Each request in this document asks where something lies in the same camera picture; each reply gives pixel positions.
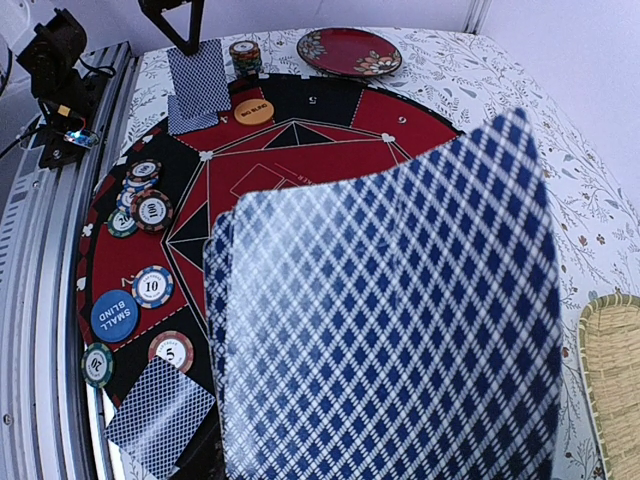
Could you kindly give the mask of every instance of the wire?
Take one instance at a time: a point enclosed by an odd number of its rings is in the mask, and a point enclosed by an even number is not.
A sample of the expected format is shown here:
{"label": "wire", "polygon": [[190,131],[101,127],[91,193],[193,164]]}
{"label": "wire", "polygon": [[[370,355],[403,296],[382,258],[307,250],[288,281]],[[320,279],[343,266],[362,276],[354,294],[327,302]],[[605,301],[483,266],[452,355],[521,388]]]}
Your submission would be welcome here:
{"label": "wire", "polygon": [[22,140],[24,140],[25,138],[29,138],[32,135],[35,135],[36,133],[38,133],[41,130],[44,130],[47,126],[46,125],[41,125],[37,128],[34,128],[33,130],[28,131],[27,133],[22,134],[21,136],[19,136],[18,138],[16,138],[13,142],[11,142],[7,148],[5,148],[2,153],[0,153],[0,159],[2,159],[2,157],[4,157],[7,153],[9,153],[11,151],[11,149],[13,147],[15,147],[17,144],[19,144]]}
{"label": "wire", "polygon": [[103,65],[101,67],[92,67],[81,58],[79,58],[78,60],[80,60],[80,63],[82,64],[82,66],[87,70],[89,70],[90,72],[97,73],[98,75],[104,75],[105,77],[108,77],[108,78],[113,78],[116,76],[116,69],[113,67],[110,67],[109,65]]}
{"label": "wire", "polygon": [[13,66],[13,53],[11,53],[9,47],[7,47],[7,54],[9,55],[9,60],[7,63],[7,74],[5,75],[4,83],[0,86],[0,97],[7,89],[7,85],[9,85],[9,75],[11,75],[11,67]]}

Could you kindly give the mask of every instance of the woven basket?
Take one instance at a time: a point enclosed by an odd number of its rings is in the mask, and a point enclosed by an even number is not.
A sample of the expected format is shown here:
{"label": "woven basket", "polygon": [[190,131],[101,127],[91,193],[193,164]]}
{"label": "woven basket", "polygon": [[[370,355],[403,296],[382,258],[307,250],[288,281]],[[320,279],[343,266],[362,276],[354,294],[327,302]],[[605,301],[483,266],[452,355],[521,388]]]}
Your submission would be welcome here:
{"label": "woven basket", "polygon": [[616,293],[582,311],[581,368],[609,480],[640,478],[640,298]]}

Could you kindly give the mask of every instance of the floral tablecloth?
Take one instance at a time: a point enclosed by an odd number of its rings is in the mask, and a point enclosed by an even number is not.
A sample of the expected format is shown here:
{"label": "floral tablecloth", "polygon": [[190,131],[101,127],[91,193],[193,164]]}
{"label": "floral tablecloth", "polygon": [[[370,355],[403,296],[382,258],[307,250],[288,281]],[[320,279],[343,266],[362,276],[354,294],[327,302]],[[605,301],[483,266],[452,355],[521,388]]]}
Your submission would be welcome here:
{"label": "floral tablecloth", "polygon": [[[365,28],[402,53],[394,74],[370,79],[374,86],[411,98],[470,131],[506,108],[521,106],[534,125],[549,187],[555,240],[561,262],[564,329],[560,423],[555,479],[604,477],[578,365],[576,330],[591,299],[620,290],[638,294],[640,218],[604,162],[556,102],[493,40],[454,32]],[[266,73],[319,75],[296,53],[308,30],[237,35],[222,39],[223,51],[240,39],[260,45]],[[235,79],[230,57],[228,80]],[[167,115],[173,84],[165,50],[144,55],[131,102],[122,151]],[[145,479],[143,469],[122,454],[125,474]]]}

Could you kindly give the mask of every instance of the floral plate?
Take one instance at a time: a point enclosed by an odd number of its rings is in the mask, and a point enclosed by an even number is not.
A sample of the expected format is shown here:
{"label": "floral plate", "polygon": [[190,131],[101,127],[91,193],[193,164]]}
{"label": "floral plate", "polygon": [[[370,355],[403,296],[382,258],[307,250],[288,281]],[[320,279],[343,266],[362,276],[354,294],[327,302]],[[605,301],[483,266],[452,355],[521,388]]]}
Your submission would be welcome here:
{"label": "floral plate", "polygon": [[377,77],[400,68],[398,49],[378,35],[354,28],[323,28],[298,41],[298,55],[312,67],[349,77]]}

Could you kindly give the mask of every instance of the poker mat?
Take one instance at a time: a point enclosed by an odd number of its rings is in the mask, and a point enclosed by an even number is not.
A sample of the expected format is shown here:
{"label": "poker mat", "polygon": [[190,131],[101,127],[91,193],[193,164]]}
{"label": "poker mat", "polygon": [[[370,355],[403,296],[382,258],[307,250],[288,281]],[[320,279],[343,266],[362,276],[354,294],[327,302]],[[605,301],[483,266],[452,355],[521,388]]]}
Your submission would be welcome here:
{"label": "poker mat", "polygon": [[[380,172],[461,133],[406,97],[348,79],[271,74],[237,80],[229,90],[232,109],[220,112],[214,127],[175,137],[167,133],[167,119],[151,128],[116,162],[89,208],[79,243],[78,322],[87,345],[104,343],[112,352],[113,374],[104,389],[116,407],[166,332],[186,337],[186,375],[215,393],[203,246],[216,217],[233,208],[241,195]],[[249,99],[273,104],[273,118],[257,126],[240,124],[234,109]],[[109,216],[127,170],[145,159],[161,164],[152,188],[170,199],[171,225],[157,233],[137,230],[118,238],[109,231]],[[91,327],[94,304],[110,290],[131,293],[135,276],[150,266],[170,272],[171,296],[156,308],[139,308],[137,324],[127,338],[104,342]],[[217,425],[213,408],[179,461],[185,467],[184,478],[206,478],[206,472],[218,470],[213,464],[220,462],[219,455],[203,448],[218,443],[219,451]]]}

